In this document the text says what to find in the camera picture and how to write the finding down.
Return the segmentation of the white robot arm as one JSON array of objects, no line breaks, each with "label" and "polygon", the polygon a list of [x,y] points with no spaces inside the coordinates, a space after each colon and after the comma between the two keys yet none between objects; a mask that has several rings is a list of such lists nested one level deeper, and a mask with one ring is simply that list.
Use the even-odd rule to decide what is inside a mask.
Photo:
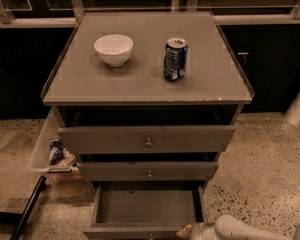
[{"label": "white robot arm", "polygon": [[188,224],[175,235],[186,240],[300,240],[300,223],[294,235],[288,237],[252,227],[231,215],[222,215],[214,224]]}]

